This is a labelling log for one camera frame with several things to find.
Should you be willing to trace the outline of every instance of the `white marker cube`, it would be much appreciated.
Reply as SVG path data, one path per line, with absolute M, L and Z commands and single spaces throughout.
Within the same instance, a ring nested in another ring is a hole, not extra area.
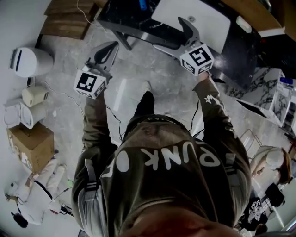
M 195 76 L 210 70 L 214 63 L 214 57 L 209 48 L 203 44 L 180 56 L 182 67 Z
M 78 70 L 74 90 L 89 98 L 97 98 L 106 87 L 106 78 L 94 73 Z

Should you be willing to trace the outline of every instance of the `table leg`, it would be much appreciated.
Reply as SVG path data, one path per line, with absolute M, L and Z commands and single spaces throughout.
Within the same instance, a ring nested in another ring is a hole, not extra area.
M 112 31 L 112 32 L 119 39 L 119 41 L 124 45 L 124 47 L 128 51 L 131 51 L 131 46 L 130 46 L 129 42 L 126 40 L 126 37 L 123 35 L 123 33 L 120 33 L 118 31 Z

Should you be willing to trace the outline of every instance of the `blonde hair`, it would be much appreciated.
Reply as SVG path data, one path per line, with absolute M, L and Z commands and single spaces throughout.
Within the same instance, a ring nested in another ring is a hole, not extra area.
M 283 154 L 284 154 L 284 162 L 281 165 L 280 168 L 278 168 L 279 171 L 279 183 L 280 184 L 286 184 L 290 183 L 291 181 L 291 158 L 289 154 L 282 148 Z

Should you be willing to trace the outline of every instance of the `white bucket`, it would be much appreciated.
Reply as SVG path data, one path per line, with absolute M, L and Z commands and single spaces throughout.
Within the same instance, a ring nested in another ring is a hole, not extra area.
M 40 49 L 19 48 L 13 70 L 20 77 L 32 77 L 48 73 L 54 65 L 53 58 Z
M 32 129 L 40 120 L 46 117 L 46 107 L 43 103 L 28 108 L 25 104 L 21 104 L 21 122 L 27 128 Z

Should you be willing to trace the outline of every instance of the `black pants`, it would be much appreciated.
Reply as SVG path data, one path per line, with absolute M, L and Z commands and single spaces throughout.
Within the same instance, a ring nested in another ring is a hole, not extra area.
M 154 97 L 150 91 L 147 91 L 137 106 L 134 118 L 150 114 L 154 114 Z

